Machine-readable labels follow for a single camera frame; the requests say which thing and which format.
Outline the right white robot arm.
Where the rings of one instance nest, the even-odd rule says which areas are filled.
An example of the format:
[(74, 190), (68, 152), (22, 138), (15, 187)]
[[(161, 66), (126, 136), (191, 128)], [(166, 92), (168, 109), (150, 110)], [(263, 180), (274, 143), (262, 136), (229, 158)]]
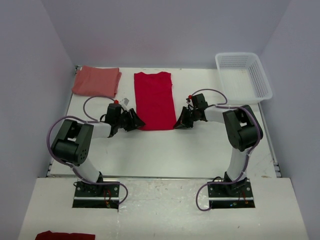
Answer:
[(262, 128), (249, 105), (209, 105), (202, 93), (190, 95), (186, 100), (187, 106), (182, 108), (173, 128), (192, 128), (196, 121), (224, 124), (232, 153), (222, 181), (214, 188), (223, 189), (227, 196), (233, 197), (246, 184), (249, 159), (263, 138)]

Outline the bright red t shirt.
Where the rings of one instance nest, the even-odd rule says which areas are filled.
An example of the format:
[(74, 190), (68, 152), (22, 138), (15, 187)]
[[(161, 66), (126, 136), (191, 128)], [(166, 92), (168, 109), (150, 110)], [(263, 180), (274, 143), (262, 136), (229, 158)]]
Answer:
[(143, 131), (168, 131), (176, 123), (169, 72), (134, 74), (136, 113), (145, 123)]

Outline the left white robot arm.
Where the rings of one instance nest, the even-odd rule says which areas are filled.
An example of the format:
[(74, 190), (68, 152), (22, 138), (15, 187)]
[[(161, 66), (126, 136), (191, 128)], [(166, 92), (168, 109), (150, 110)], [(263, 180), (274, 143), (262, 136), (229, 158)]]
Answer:
[(46, 144), (52, 158), (69, 167), (87, 184), (87, 192), (97, 197), (111, 183), (103, 181), (101, 172), (89, 159), (92, 140), (112, 138), (119, 129), (130, 132), (145, 125), (133, 108), (111, 103), (99, 120), (86, 121), (70, 115), (57, 120), (47, 133)]

